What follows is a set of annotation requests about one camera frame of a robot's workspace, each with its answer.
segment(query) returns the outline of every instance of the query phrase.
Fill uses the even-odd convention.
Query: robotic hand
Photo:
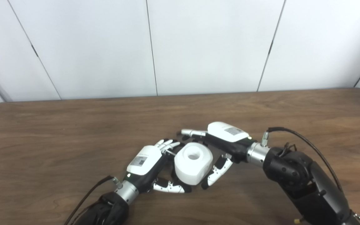
[[[75,225],[119,225],[123,224],[128,217],[129,205],[142,193],[151,189],[163,192],[186,193],[191,192],[191,187],[182,182],[170,182],[158,178],[159,172],[168,160],[172,160],[176,154],[171,152],[182,144],[173,140],[160,140],[155,145],[147,145],[137,154],[127,166],[127,173],[123,182],[111,176],[107,176],[98,182],[80,201],[72,214],[66,220],[67,225],[77,209],[89,194],[99,185],[112,180],[117,189],[102,195],[98,201],[86,207],[71,224]]]
[[[269,133],[273,131],[293,133],[310,145],[329,168],[337,186],[315,161],[303,152],[296,151],[294,145],[287,143],[284,147],[267,147]],[[241,129],[223,122],[213,122],[208,125],[207,131],[183,129],[181,134],[226,153],[204,178],[202,188],[212,185],[233,162],[252,163],[262,168],[267,178],[280,185],[301,213],[303,218],[295,220],[295,223],[305,220],[312,225],[360,225],[360,215],[349,208],[341,185],[324,156],[297,132],[283,127],[269,128],[259,143]]]

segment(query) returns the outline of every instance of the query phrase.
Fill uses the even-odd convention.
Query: robotic finger
[[[162,191],[162,192],[169,192],[169,193],[189,193],[191,192],[191,186],[186,185],[180,181],[168,181],[163,178],[158,178],[157,181],[154,183],[154,190]]]
[[[231,155],[224,154],[216,161],[213,169],[204,177],[201,183],[202,189],[206,190],[212,186],[233,165]]]

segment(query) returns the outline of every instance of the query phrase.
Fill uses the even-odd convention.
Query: black cable
[[[97,188],[98,186],[100,186],[101,184],[105,183],[106,181],[112,180],[113,177],[112,176],[107,176],[106,178],[103,178],[102,180],[98,181],[98,183],[96,185],[94,185],[94,187],[92,187],[87,194],[83,197],[83,199],[77,204],[76,208],[74,208],[73,212],[69,215],[69,217],[67,218],[66,222],[64,223],[64,225],[68,225],[70,220],[72,219],[73,215],[76,213],[76,211],[80,208],[80,206],[83,204],[83,202],[87,199],[87,197],[91,194],[91,192],[93,192],[95,190],[95,188]]]
[[[319,149],[317,149],[314,144],[312,144],[312,142],[310,142],[308,139],[306,139],[304,136],[302,136],[301,134],[297,133],[296,131],[290,130],[288,128],[284,128],[284,127],[269,127],[267,132],[272,132],[272,131],[286,131],[289,133],[292,133],[294,135],[296,135],[297,137],[301,138],[307,145],[309,145],[318,155],[319,157],[323,160],[324,164],[326,165],[326,167],[329,169],[331,175],[334,178],[334,182],[337,185],[337,188],[343,193],[343,188],[341,187],[341,183],[337,178],[336,173],[334,172],[334,170],[331,168],[330,164],[327,162],[326,158],[324,158],[324,155],[319,151]]]
[[[70,223],[70,225],[73,225],[74,222],[76,222],[76,219],[77,219],[79,216],[81,216],[81,214],[83,214],[87,209],[93,207],[94,205],[95,205],[95,203],[87,206],[87,207],[84,208],[81,212],[79,212],[79,214],[77,214],[77,216],[73,219],[73,221]]]

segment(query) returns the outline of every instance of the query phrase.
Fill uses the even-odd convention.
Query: wooden table
[[[360,89],[347,88],[0,103],[0,225],[63,224],[97,181],[121,178],[144,145],[176,138],[182,128],[204,130],[213,121],[257,139],[271,126],[305,135],[360,212]],[[269,145],[287,141],[324,166],[291,134],[274,133]],[[112,189],[100,186],[84,206]],[[140,195],[127,224],[289,225],[299,217],[276,183],[242,163],[206,191]]]

